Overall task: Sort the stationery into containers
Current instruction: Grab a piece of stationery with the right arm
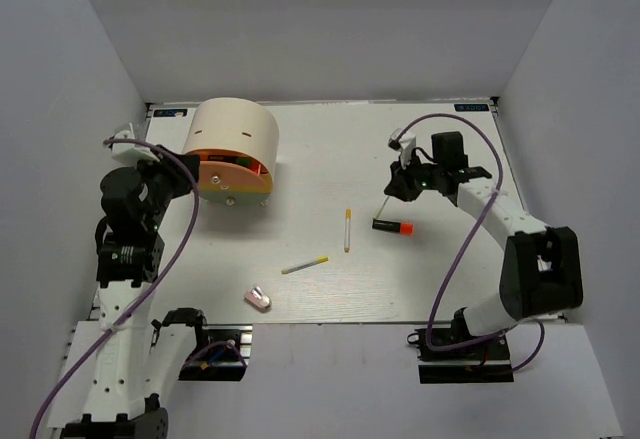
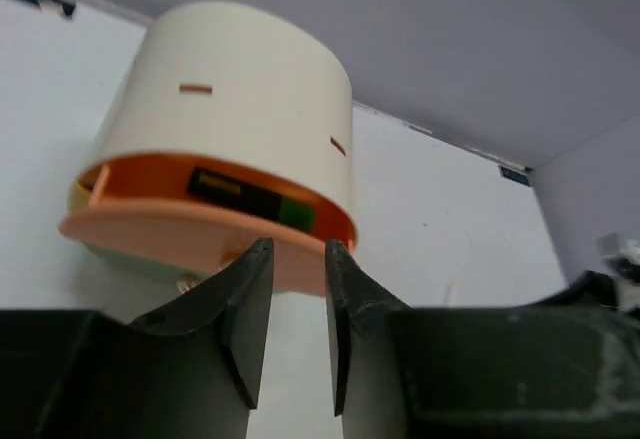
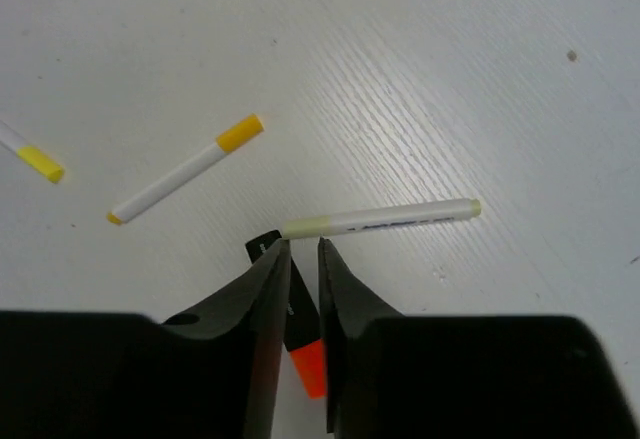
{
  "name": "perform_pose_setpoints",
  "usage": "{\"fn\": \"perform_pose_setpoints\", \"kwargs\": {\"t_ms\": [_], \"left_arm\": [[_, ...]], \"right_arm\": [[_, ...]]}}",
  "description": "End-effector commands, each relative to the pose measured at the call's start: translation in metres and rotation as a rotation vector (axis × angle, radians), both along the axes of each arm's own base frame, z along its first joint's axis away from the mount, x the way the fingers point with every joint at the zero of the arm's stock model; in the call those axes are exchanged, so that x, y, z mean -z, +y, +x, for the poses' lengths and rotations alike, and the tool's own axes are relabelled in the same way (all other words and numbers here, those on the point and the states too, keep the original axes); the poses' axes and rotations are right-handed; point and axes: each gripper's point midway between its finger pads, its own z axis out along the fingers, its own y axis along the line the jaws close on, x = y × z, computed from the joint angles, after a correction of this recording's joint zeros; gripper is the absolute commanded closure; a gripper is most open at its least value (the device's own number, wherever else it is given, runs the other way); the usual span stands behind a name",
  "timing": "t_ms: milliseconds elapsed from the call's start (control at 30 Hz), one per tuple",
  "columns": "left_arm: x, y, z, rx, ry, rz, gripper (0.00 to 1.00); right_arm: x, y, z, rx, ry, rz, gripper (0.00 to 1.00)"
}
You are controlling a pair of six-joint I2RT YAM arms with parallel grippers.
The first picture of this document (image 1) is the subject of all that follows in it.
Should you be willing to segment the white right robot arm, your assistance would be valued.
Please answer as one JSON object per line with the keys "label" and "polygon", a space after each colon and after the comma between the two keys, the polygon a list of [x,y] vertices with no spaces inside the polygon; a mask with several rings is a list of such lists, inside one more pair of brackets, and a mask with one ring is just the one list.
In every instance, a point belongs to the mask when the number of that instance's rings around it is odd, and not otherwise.
{"label": "white right robot arm", "polygon": [[454,349],[472,358],[486,348],[489,337],[525,320],[582,305],[576,233],[548,225],[504,195],[485,168],[470,165],[461,133],[433,135],[433,156],[427,162],[418,158],[411,133],[396,130],[389,146],[399,157],[390,166],[387,196],[412,202],[424,191],[436,191],[473,217],[472,229],[486,230],[504,253],[497,291],[459,309],[449,339],[431,349]]}

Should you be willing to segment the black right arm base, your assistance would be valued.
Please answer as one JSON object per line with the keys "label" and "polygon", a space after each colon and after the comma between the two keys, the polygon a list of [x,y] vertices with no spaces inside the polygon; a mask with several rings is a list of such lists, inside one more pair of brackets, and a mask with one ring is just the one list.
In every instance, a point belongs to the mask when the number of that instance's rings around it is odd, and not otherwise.
{"label": "black right arm base", "polygon": [[419,381],[425,385],[498,384],[514,381],[505,338],[453,351],[427,347],[426,329],[415,329],[407,344],[417,351]]}

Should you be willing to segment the green black highlighter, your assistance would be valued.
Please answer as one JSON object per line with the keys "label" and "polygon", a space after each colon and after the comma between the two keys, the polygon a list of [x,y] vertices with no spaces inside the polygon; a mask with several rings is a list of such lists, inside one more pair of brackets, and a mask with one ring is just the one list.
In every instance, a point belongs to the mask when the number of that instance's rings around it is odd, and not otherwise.
{"label": "green black highlighter", "polygon": [[252,159],[249,157],[226,156],[224,161],[226,163],[236,164],[246,168],[250,167],[252,164]]}

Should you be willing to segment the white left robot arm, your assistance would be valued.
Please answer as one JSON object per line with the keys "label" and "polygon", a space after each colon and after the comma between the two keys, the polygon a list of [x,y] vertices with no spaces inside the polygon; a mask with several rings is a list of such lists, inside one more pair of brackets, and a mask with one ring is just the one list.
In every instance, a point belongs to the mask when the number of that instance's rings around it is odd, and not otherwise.
{"label": "white left robot arm", "polygon": [[96,229],[101,336],[89,354],[96,360],[79,419],[64,438],[165,438],[165,402],[186,356],[211,346],[204,314],[192,307],[150,316],[152,296],[173,260],[161,261],[160,225],[174,199],[197,195],[200,160],[154,146],[134,165],[100,182],[104,217]]}

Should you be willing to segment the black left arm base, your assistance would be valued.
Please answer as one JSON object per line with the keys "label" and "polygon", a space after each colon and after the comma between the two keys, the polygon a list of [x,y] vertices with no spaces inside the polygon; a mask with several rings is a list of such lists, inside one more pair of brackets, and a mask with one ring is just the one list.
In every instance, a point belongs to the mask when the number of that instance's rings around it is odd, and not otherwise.
{"label": "black left arm base", "polygon": [[248,368],[250,326],[212,326],[195,308],[151,321],[149,380],[239,382]]}

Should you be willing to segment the pink black highlighter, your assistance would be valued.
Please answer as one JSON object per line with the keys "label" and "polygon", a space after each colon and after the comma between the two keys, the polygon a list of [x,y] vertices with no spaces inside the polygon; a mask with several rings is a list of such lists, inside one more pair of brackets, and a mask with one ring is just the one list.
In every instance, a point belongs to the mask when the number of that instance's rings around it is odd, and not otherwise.
{"label": "pink black highlighter", "polygon": [[226,162],[227,159],[227,156],[223,155],[209,155],[206,160],[209,162]]}

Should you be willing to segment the orange black highlighter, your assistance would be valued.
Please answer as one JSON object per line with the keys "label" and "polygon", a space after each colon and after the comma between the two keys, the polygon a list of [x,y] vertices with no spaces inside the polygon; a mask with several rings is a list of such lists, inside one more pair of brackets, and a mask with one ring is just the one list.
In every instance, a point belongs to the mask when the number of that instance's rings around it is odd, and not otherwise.
{"label": "orange black highlighter", "polygon": [[373,219],[372,229],[382,232],[411,236],[414,231],[414,226],[408,222]]}

